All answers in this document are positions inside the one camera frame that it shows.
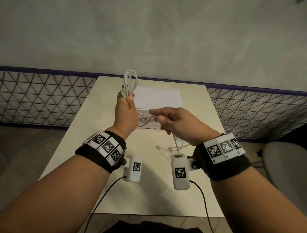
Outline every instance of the white table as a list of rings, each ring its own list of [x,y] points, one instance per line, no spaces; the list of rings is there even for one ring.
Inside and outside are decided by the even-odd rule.
[[[122,78],[99,76],[41,178],[72,157],[86,138],[113,124],[116,96],[122,83]],[[185,109],[213,129],[220,133],[225,132],[206,86],[150,80],[139,80],[139,84],[179,89]],[[105,196],[96,213],[206,216],[203,197],[194,184],[186,191],[174,189],[169,159],[171,152],[163,152],[162,155],[156,149],[156,145],[165,149],[174,146],[172,135],[167,135],[161,130],[146,129],[137,129],[130,135],[127,139],[126,156],[142,157],[141,180],[138,183],[119,181]],[[193,146],[187,146],[181,153],[188,156],[192,155],[193,150]],[[103,193],[121,176],[123,168],[114,171]],[[202,170],[197,170],[190,172],[189,176],[203,190],[209,216],[223,217],[206,174]]]

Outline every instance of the fingernail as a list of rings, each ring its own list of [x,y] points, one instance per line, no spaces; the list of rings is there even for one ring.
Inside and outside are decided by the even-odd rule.
[[[158,122],[164,122],[166,120],[165,116],[158,116]]]

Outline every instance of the floor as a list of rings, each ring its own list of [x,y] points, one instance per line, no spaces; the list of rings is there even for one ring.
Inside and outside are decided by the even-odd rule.
[[[60,130],[0,127],[0,210],[38,181],[64,134]],[[242,146],[251,162],[261,160],[256,152],[263,144],[242,143]],[[263,169],[258,170],[265,176]],[[211,232],[207,218],[94,214],[87,233],[104,232],[118,220],[129,223],[148,220]],[[225,218],[210,218],[210,223],[216,233],[231,232]]]

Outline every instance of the paper sheet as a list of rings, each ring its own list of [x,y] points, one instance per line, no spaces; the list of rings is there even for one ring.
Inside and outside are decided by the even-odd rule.
[[[178,89],[138,86],[134,94],[137,109],[182,108],[182,99]]]

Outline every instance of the left hand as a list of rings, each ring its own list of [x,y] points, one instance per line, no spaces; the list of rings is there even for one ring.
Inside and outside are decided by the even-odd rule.
[[[115,107],[115,121],[113,126],[106,129],[121,136],[124,140],[136,129],[139,122],[138,112],[134,104],[134,94],[123,98],[120,92],[117,94]]]

